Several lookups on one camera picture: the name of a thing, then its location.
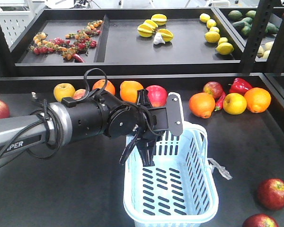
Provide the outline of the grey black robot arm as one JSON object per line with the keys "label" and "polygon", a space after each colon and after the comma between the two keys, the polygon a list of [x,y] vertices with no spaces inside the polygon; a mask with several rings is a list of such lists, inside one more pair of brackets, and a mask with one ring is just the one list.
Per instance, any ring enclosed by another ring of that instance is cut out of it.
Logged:
{"label": "grey black robot arm", "polygon": [[153,107],[145,89],[138,102],[125,102],[111,93],[96,89],[79,100],[70,97],[47,103],[35,99],[39,108],[30,115],[0,119],[0,159],[18,156],[31,147],[45,144],[51,158],[64,145],[103,134],[109,138],[133,136],[121,155],[124,164],[137,148],[142,163],[153,165],[156,143],[169,129],[167,107]]}

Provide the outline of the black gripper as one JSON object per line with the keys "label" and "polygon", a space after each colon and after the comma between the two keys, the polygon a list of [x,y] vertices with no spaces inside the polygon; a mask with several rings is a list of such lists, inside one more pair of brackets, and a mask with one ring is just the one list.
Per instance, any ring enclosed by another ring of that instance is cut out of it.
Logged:
{"label": "black gripper", "polygon": [[136,147],[139,151],[142,165],[144,167],[155,166],[153,156],[156,151],[156,144],[162,140],[166,129],[157,128],[159,114],[156,110],[163,111],[160,107],[153,107],[149,98],[148,90],[140,89],[137,91],[137,100],[135,103],[130,103],[130,108],[133,110],[136,126],[130,133],[132,141],[138,141]]}

